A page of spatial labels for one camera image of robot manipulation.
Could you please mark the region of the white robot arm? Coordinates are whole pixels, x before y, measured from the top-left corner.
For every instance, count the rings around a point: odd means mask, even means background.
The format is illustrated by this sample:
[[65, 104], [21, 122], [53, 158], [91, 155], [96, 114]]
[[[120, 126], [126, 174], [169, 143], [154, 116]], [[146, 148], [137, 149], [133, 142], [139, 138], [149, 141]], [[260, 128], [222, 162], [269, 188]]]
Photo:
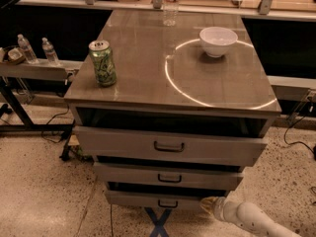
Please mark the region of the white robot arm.
[[276, 223], [251, 202], [234, 202], [226, 197], [205, 197], [200, 207], [217, 220], [231, 223], [256, 237], [301, 237]]

